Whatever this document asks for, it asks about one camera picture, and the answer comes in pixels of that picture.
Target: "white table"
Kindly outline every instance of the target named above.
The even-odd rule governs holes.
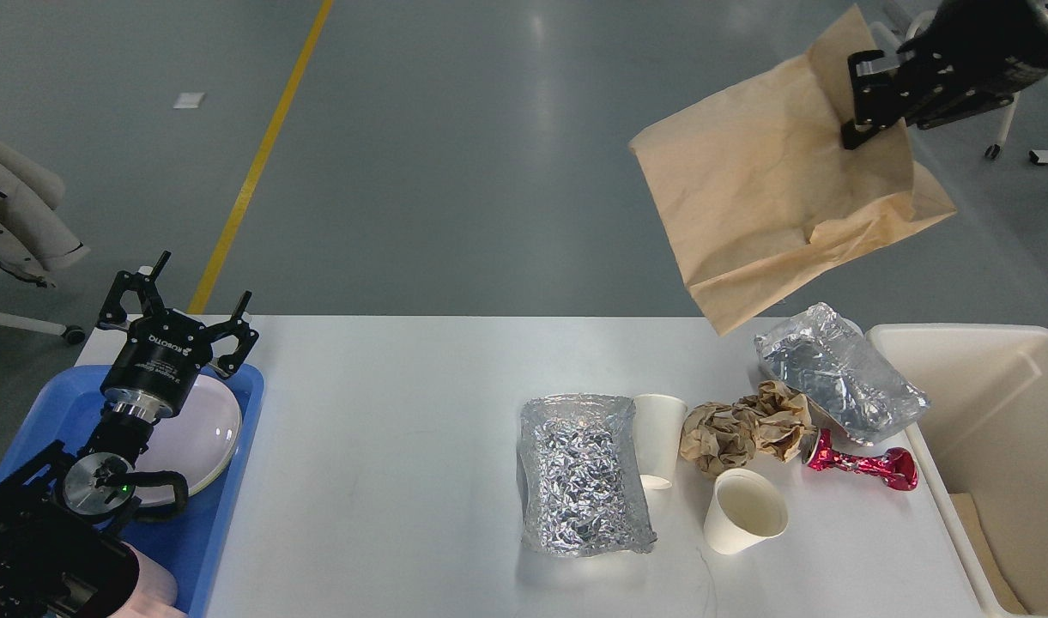
[[[922,478],[893,492],[760,455],[789,528],[724,556],[700,550],[711,483],[680,462],[648,492],[652,553],[521,548],[527,399],[733,402],[774,322],[720,339],[696,317],[256,316],[265,396],[206,617],[979,616]],[[122,341],[96,332],[78,363]]]

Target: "brown paper bag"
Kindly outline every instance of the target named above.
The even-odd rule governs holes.
[[[955,214],[903,122],[856,151],[847,59],[876,45],[857,7],[809,50],[630,141],[684,285],[726,334],[829,270]]]

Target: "foil package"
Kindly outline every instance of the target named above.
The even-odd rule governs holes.
[[[634,458],[633,416],[633,400],[610,395],[551,395],[524,404],[524,545],[572,558],[652,551],[657,535]]]
[[[764,372],[805,392],[857,443],[883,441],[927,412],[927,395],[823,302],[754,344]]]

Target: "plate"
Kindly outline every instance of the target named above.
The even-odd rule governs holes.
[[[181,414],[162,419],[154,426],[150,449],[139,455],[138,472],[172,469],[188,481],[189,496],[210,485],[230,464],[241,432],[241,407],[234,393],[220,380],[206,375],[195,384],[183,403]],[[173,489],[138,487],[135,495],[143,507],[169,505]]]

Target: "white plastic bin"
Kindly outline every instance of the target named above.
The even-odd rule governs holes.
[[[909,439],[982,608],[1014,616],[998,603],[947,492],[974,496],[1003,577],[1031,615],[1048,616],[1048,330],[887,325],[868,339],[931,396]]]

